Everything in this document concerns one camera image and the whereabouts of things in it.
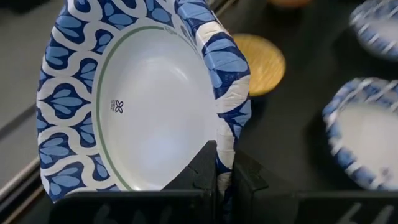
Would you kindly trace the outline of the black table mat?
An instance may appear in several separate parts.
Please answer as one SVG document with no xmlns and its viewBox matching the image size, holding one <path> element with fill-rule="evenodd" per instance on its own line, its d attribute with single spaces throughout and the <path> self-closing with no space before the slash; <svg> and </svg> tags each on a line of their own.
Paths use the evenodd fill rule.
<svg viewBox="0 0 398 224">
<path fill-rule="evenodd" d="M 252 99 L 239 149 L 292 189 L 355 188 L 327 154 L 322 109 L 356 77 L 398 79 L 398 63 L 369 55 L 349 28 L 361 1 L 311 0 L 288 10 L 266 0 L 239 0 L 219 16 L 230 33 L 264 37 L 285 57 L 278 86 Z"/>
</svg>

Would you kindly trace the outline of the orange textured bowl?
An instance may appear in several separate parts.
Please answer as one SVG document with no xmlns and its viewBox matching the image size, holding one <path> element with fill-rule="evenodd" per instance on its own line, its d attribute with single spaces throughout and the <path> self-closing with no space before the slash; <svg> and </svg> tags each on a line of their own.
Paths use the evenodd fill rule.
<svg viewBox="0 0 398 224">
<path fill-rule="evenodd" d="M 276 6 L 286 9 L 296 9 L 304 7 L 313 0 L 269 0 L 269 2 Z"/>
</svg>

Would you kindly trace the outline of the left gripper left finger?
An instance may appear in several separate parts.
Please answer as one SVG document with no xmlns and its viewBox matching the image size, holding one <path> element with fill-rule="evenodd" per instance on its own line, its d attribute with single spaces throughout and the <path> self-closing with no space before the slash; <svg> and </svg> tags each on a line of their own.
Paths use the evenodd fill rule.
<svg viewBox="0 0 398 224">
<path fill-rule="evenodd" d="M 49 224 L 215 224 L 215 159 L 216 142 L 208 141 L 162 190 L 71 194 Z"/>
</svg>

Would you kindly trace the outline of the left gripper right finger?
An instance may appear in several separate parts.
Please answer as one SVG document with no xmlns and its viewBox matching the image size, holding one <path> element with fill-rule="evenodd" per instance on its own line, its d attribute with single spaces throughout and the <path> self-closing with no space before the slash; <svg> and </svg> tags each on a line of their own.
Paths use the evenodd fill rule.
<svg viewBox="0 0 398 224">
<path fill-rule="evenodd" d="M 233 224 L 398 224 L 398 193 L 297 191 L 238 151 Z"/>
</svg>

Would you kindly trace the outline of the black aluminium table frame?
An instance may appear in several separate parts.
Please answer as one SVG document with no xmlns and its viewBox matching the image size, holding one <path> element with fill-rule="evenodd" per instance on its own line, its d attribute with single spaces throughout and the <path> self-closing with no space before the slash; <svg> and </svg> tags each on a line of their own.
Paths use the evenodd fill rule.
<svg viewBox="0 0 398 224">
<path fill-rule="evenodd" d="M 43 191 L 37 157 L 0 189 L 0 224 L 11 224 Z"/>
</svg>

